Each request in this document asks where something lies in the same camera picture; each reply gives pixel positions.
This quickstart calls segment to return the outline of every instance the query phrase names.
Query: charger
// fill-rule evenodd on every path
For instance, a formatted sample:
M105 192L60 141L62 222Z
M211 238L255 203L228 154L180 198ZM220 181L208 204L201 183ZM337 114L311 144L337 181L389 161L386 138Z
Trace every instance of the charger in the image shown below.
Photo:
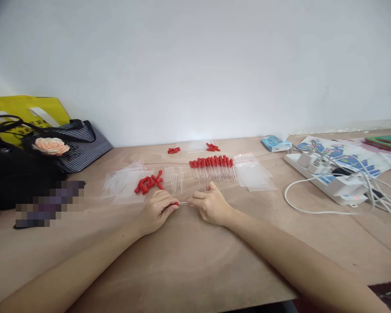
M314 155L314 149L310 150L308 153L303 152L300 155L300 158L298 159L297 163L300 164L302 167L308 168L311 163L313 163L316 159L317 156Z

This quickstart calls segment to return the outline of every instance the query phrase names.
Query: plastic bag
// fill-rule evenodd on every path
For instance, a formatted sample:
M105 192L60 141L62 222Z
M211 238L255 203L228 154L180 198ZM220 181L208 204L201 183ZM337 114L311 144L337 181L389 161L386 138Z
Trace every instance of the plastic bag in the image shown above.
M277 188L269 179L268 171L259 163L253 153L242 153L233 156L234 167L241 187L249 191L267 191Z

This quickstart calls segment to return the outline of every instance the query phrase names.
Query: blue package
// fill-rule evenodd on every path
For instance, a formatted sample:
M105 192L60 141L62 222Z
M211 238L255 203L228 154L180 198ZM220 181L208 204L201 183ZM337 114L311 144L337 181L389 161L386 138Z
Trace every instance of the blue package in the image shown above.
M281 139L279 139L277 136L274 135L264 137L262 139L262 143L271 152L287 151L290 150L292 147L291 142L289 142L288 140L282 141Z

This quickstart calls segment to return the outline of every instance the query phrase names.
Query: bag strap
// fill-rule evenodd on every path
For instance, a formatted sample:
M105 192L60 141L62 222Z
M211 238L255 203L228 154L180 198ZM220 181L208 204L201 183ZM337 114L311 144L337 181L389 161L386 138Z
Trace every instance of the bag strap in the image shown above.
M87 121L87 120L85 120L84 122L81 122L81 120L72 120L72 121L79 121L81 123L81 127L80 128L74 127L74 128L69 128L69 129L53 128L53 127L40 128L40 127L36 127L35 125L30 125L28 123L24 123L24 124L25 125L28 124L29 126L33 127L42 136L46 135L47 137L55 137L55 138L59 138L59 139L66 140L66 141L81 142L81 143L93 143L94 141L97 140L96 133L94 132L93 127L91 126L91 123L89 121ZM61 130L77 130L77 129L81 129L83 127L82 123L84 123L85 126L87 126L87 128L91 132L91 134L93 136L93 140L80 139L80 138L76 138L76 137L73 137L73 136L70 136L70 135L66 135L64 133L60 133L59 132Z
M47 122L52 127L60 126L58 122L52 118L52 116L50 116L44 109L40 107L29 108L29 111L32 113L33 116L41 117L45 122Z
M9 115L9 114L7 114L7 115L0 115L0 119L2 119L3 117L11 118L12 121L4 121L4 122L2 122L0 124L0 133L8 131L10 129L13 129L13 128L18 127L18 126L23 124L23 120L20 117L17 117L15 115Z
M80 130L83 128L83 122L81 120L75 119L75 120L70 120L70 124L74 124L70 128L61 128L61 127L37 127L39 130Z
M93 136L93 140L79 139L79 138L58 132L61 130L80 130L80 129L82 129L83 122L81 122L81 120L78 120L78 119L70 120L70 122L75 123L75 125L73 125L70 128L64 129L64 128L58 128L58 127L41 128L36 125L26 123L20 117L17 117L15 115L0 115L0 118L2 118L2 117L12 117L12 118L18 119L18 121L6 121L6 122L1 123L0 124L0 133L8 131L10 129L13 129L13 128L21 126L21 125L25 125L25 126L32 128L33 130L35 130L36 132L38 132L42 136L46 135L47 137L55 137L55 138L60 138L62 140L81 142L81 143L93 143L97 140L96 133L94 132L93 127L91 126L91 123L87 120L84 121L84 125L87 126L87 128L91 132L91 134Z

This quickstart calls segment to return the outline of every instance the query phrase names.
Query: white power strip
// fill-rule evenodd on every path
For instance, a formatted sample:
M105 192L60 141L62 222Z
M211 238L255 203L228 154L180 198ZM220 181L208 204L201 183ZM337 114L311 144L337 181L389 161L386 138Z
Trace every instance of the white power strip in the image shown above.
M311 174L307 169L300 164L298 164L298 159L300 158L300 153L286 154L284 161L295 168L301 175L306 178L319 177L320 174L314 175ZM362 196L333 196L326 192L326 186L330 184L335 179L334 176L323 176L313 180L310 180L311 183L315 184L321 191L327 194L333 201L340 205L349 205L351 207L356 207L358 204L364 202L367 197Z

